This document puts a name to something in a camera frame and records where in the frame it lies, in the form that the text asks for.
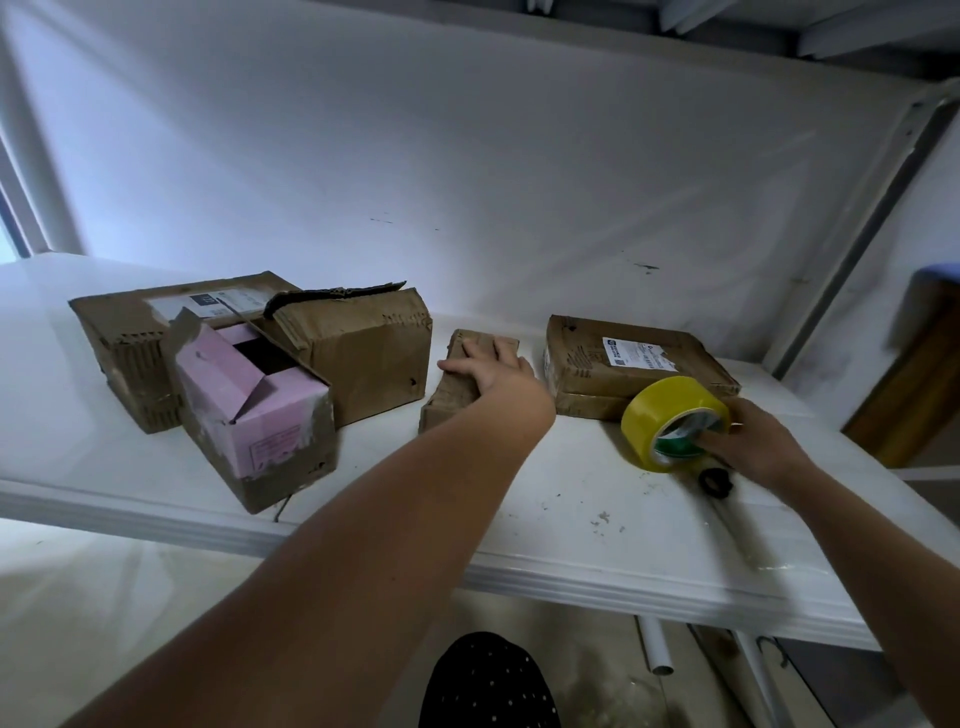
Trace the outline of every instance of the barcode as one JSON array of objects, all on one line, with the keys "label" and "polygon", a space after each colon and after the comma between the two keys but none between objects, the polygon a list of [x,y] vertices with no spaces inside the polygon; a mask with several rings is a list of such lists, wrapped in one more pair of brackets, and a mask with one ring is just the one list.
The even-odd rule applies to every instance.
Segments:
[{"label": "barcode", "polygon": [[208,293],[198,293],[196,296],[191,296],[197,305],[216,305],[219,303],[213,296]]}]

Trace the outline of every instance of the hand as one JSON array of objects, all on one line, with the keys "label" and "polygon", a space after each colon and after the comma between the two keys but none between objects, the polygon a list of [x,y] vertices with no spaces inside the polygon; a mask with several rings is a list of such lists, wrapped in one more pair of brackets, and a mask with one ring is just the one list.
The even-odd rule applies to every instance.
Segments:
[{"label": "hand", "polygon": [[697,445],[723,459],[738,473],[746,475],[779,495],[793,482],[803,479],[816,466],[790,431],[776,417],[750,400],[724,400],[734,425],[730,434],[704,431]]},{"label": "hand", "polygon": [[500,411],[503,414],[510,411],[511,405],[516,405],[516,411],[523,415],[539,415],[538,420],[543,420],[549,429],[557,416],[557,408],[546,387],[534,375],[530,362],[517,356],[506,339],[499,336],[494,336],[493,348],[496,358],[468,339],[464,341],[467,358],[444,359],[437,362],[437,366],[445,372],[472,376],[481,399],[492,392],[502,392],[505,399]]},{"label": "hand", "polygon": [[476,379],[481,395],[487,394],[498,383],[502,384],[505,380],[518,376],[537,381],[530,362],[522,356],[517,356],[506,339],[494,336],[493,348],[496,350],[496,358],[480,349],[475,341],[465,339],[464,351],[467,353],[467,358],[444,359],[438,361],[437,366],[445,372],[472,376]]}]

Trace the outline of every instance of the damaged cardboard box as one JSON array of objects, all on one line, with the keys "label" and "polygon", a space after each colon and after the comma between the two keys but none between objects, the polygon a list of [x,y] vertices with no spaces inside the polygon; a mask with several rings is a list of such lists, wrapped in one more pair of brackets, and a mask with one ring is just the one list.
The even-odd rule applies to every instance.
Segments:
[{"label": "damaged cardboard box", "polygon": [[[516,353],[520,343],[516,339],[504,340]],[[481,351],[496,359],[496,349],[493,347],[493,336],[479,331],[468,331],[458,328],[450,337],[450,344],[446,348],[446,358],[463,359],[467,357],[464,351],[464,341],[472,340],[477,343]],[[444,372],[444,376],[437,386],[430,400],[420,409],[420,434],[431,427],[436,427],[453,417],[464,407],[472,404],[480,397],[480,390],[472,376]]]},{"label": "damaged cardboard box", "polygon": [[330,383],[338,427],[423,399],[433,320],[404,285],[297,291],[264,311],[268,330]]},{"label": "damaged cardboard box", "polygon": [[107,384],[144,432],[180,424],[180,404],[160,353],[160,339],[180,310],[193,311],[213,327],[241,321],[219,299],[230,295],[241,313],[262,311],[281,291],[297,286],[266,272],[235,279],[146,288],[74,299],[70,307],[107,376]]},{"label": "damaged cardboard box", "polygon": [[334,470],[327,383],[253,320],[214,329],[185,308],[161,348],[184,429],[250,513]]},{"label": "damaged cardboard box", "polygon": [[551,316],[543,369],[557,413],[618,421],[642,389],[692,376],[718,397],[740,385],[693,335],[606,321]]}]

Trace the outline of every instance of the forearm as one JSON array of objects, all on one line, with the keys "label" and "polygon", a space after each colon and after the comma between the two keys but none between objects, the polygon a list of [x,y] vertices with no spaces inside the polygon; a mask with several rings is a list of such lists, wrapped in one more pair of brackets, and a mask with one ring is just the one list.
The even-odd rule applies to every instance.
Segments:
[{"label": "forearm", "polygon": [[369,724],[552,424],[516,411],[520,394],[486,395],[362,475],[70,726]]},{"label": "forearm", "polygon": [[900,679],[937,726],[960,721],[960,570],[819,469],[778,492],[797,510]]}]

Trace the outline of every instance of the floor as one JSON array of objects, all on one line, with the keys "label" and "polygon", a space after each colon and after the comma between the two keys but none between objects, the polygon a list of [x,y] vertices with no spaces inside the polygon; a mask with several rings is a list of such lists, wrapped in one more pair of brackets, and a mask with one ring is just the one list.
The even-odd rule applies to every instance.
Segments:
[{"label": "floor", "polygon": [[[4,725],[58,725],[239,584],[257,563],[0,521]],[[417,725],[436,660],[457,637],[474,630],[497,632],[533,655],[565,728],[767,725],[735,644],[721,630],[699,628],[695,636],[686,625],[668,623],[676,672],[658,678],[647,669],[629,615],[458,591],[399,680],[379,720],[381,728]],[[828,728],[828,719],[792,667],[779,667],[779,651],[765,645],[764,655],[797,725]]]}]

